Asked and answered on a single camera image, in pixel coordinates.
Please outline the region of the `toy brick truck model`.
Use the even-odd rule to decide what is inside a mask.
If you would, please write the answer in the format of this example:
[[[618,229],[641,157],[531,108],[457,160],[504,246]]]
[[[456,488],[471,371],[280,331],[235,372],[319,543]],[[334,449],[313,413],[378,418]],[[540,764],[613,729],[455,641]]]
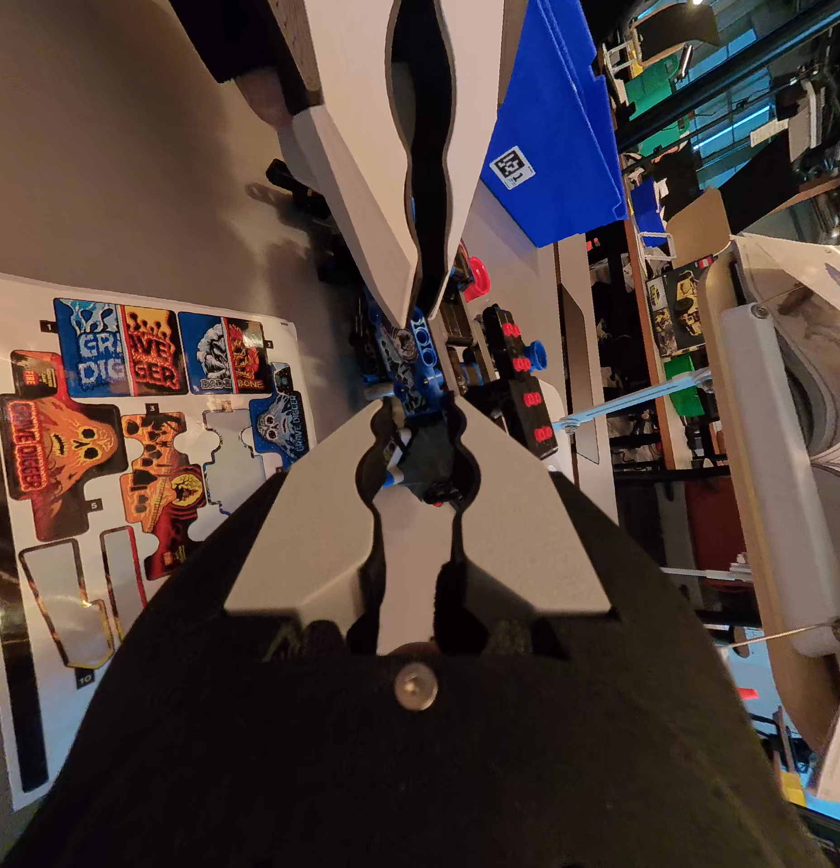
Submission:
[[[481,313],[469,318],[469,304],[461,296],[469,280],[469,257],[461,242],[435,319],[430,320],[422,313],[447,385],[439,412],[421,418],[406,417],[374,346],[369,312],[373,304],[383,310],[365,286],[357,288],[349,337],[366,398],[389,399],[402,411],[394,415],[397,434],[384,451],[387,468],[382,489],[408,481],[416,496],[433,505],[454,504],[461,499],[452,481],[452,462],[442,456],[437,468],[410,470],[405,478],[403,461],[422,430],[446,425],[447,401],[451,396],[463,397],[535,458],[545,460],[558,450],[543,389],[536,377],[547,365],[544,345],[539,341],[526,344],[511,312],[497,304],[484,307]]]

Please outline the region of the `colourful sticker sheet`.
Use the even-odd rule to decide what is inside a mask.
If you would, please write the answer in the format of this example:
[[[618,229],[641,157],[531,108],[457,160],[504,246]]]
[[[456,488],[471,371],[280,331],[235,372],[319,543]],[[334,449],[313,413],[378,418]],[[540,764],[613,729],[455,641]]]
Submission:
[[[0,727],[42,797],[132,624],[317,439],[295,325],[0,274]]]

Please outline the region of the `yellow black toy box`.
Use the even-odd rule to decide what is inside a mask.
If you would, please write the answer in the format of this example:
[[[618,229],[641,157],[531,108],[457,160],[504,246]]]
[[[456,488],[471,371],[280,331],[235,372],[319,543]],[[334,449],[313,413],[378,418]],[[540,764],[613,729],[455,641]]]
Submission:
[[[647,282],[646,296],[661,358],[689,352],[705,343],[696,289],[714,261],[714,256],[707,256],[668,269]]]

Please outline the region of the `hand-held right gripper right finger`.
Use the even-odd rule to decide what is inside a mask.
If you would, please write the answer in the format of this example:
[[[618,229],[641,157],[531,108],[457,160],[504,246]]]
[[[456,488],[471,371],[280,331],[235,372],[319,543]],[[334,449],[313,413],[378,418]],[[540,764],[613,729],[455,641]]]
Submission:
[[[464,605],[478,619],[601,615],[610,601],[544,463],[463,397],[455,409],[474,482],[459,514]]]

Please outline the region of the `small blue bin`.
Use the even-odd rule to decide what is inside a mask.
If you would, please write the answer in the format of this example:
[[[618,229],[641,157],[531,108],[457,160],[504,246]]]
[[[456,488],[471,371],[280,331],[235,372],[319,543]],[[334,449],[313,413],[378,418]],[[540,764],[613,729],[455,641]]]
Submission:
[[[661,205],[654,180],[648,178],[631,190],[631,210],[636,231],[646,247],[661,247],[668,243]]]

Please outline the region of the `person's left hand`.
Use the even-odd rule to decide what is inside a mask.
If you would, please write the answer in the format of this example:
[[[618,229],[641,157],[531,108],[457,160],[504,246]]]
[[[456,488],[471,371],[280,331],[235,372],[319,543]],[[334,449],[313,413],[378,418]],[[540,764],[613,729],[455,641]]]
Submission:
[[[291,113],[277,71],[266,67],[238,75],[234,82],[253,113],[274,129],[289,127]]]

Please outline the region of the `blue skull sticker panel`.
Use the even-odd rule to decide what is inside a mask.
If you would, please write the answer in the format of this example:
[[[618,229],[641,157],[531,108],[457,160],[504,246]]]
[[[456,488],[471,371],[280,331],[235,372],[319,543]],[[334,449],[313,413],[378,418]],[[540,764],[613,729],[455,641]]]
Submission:
[[[447,385],[423,314],[415,308],[408,324],[397,328],[373,304],[369,320],[383,373],[394,385],[406,417],[421,418],[439,412]]]

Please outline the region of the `blue storage bin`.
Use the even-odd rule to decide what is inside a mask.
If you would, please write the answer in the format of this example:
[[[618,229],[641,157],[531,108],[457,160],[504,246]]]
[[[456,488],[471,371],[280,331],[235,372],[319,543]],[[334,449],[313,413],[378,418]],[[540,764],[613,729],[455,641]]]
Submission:
[[[579,2],[528,2],[480,179],[538,248],[627,214],[596,56]]]

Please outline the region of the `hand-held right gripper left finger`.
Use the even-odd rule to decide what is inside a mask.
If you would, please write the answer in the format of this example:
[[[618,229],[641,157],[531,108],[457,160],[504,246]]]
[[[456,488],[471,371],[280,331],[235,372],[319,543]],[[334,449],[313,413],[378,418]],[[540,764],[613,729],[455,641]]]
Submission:
[[[357,485],[377,443],[377,399],[313,447],[284,476],[225,601],[235,615],[299,623],[355,623],[366,609],[360,570],[373,551],[374,518]]]

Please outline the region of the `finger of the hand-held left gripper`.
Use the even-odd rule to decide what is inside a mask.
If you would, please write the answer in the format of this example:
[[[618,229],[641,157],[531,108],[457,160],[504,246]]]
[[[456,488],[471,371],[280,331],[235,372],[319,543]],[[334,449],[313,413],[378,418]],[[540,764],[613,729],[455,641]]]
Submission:
[[[420,309],[433,318],[507,93],[527,2],[421,2]]]
[[[413,310],[418,245],[408,148],[395,122],[395,2],[271,2],[272,43],[296,150],[391,323]]]

